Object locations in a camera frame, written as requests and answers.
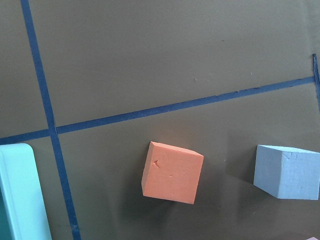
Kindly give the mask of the light blue block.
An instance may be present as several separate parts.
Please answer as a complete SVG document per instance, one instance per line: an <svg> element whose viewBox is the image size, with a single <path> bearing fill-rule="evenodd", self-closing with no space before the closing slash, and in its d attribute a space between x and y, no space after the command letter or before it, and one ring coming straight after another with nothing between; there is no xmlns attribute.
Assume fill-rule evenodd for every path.
<svg viewBox="0 0 320 240"><path fill-rule="evenodd" d="M295 147L259 144L253 185L277 199L318 200L320 154Z"/></svg>

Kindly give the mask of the teal plastic bin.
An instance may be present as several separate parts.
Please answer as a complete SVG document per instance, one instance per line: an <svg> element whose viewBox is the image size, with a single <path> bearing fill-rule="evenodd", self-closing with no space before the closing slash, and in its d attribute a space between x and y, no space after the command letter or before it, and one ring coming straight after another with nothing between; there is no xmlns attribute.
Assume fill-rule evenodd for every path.
<svg viewBox="0 0 320 240"><path fill-rule="evenodd" d="M0 238L52 238L34 152L26 143L0 147Z"/></svg>

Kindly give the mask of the pink foam block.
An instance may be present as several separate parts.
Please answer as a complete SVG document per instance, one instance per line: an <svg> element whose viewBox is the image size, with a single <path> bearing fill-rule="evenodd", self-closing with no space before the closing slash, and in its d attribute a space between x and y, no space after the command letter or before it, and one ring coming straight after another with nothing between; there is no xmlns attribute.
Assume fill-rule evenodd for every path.
<svg viewBox="0 0 320 240"><path fill-rule="evenodd" d="M319 238L312 236L312 237L306 238L305 240L319 240Z"/></svg>

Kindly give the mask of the left orange foam block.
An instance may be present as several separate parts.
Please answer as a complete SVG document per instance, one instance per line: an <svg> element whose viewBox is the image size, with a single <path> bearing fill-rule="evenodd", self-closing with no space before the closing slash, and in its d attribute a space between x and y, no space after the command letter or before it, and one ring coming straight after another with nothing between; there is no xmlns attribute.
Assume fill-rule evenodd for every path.
<svg viewBox="0 0 320 240"><path fill-rule="evenodd" d="M141 187L145 197L195 202L204 156L186 148L151 141Z"/></svg>

